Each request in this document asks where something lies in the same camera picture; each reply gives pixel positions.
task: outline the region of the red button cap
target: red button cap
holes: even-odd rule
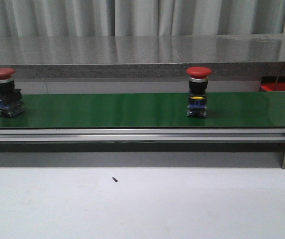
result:
[[[187,69],[187,74],[195,79],[204,79],[208,75],[212,74],[212,70],[207,67],[194,66]]]
[[[0,80],[9,79],[14,73],[15,70],[12,68],[0,68]]]

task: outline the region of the yellow label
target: yellow label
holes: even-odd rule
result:
[[[204,97],[202,97],[202,96],[192,96],[191,99],[192,100],[203,100]]]

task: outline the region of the green conveyor belt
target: green conveyor belt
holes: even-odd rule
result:
[[[23,101],[26,112],[0,118],[0,128],[285,127],[285,92],[208,93],[205,119],[187,117],[185,93],[23,95]]]

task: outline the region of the gray curtain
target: gray curtain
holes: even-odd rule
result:
[[[0,0],[0,36],[282,33],[285,0]]]

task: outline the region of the aluminum rail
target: aluminum rail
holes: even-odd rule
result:
[[[13,141],[285,141],[285,128],[0,129]]]

